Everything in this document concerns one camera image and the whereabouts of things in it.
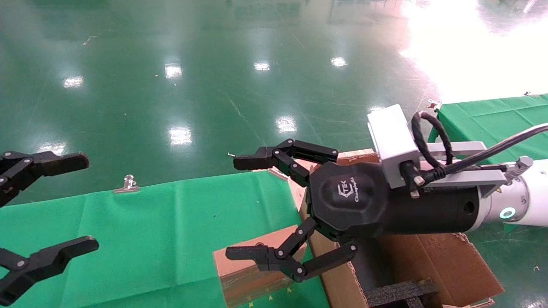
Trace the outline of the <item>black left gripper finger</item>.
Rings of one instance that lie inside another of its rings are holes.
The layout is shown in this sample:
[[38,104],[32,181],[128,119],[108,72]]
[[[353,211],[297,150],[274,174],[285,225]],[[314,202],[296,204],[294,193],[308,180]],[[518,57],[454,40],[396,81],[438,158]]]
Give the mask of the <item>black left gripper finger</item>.
[[0,281],[1,305],[14,304],[34,284],[60,275],[72,259],[92,253],[98,248],[99,243],[92,236],[83,236],[43,248],[27,258],[1,248],[0,265],[8,271]]
[[0,160],[0,206],[7,205],[40,177],[55,177],[89,166],[89,158],[83,152],[62,156],[51,151],[35,154],[3,152]]

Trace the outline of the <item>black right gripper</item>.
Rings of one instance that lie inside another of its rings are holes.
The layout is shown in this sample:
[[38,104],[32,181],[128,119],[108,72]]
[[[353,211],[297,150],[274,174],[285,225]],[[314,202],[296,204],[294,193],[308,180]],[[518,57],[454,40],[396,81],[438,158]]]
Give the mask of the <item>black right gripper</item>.
[[[305,263],[294,254],[317,230],[330,240],[383,235],[444,234],[471,230],[478,218],[476,188],[440,189],[411,197],[405,187],[392,189],[378,163],[338,165],[339,151],[286,139],[233,157],[236,170],[276,168],[301,187],[309,185],[309,215],[278,248],[227,247],[231,261],[254,261],[259,271],[278,271],[303,282],[351,261],[358,247],[351,240]],[[320,164],[311,174],[296,159]]]

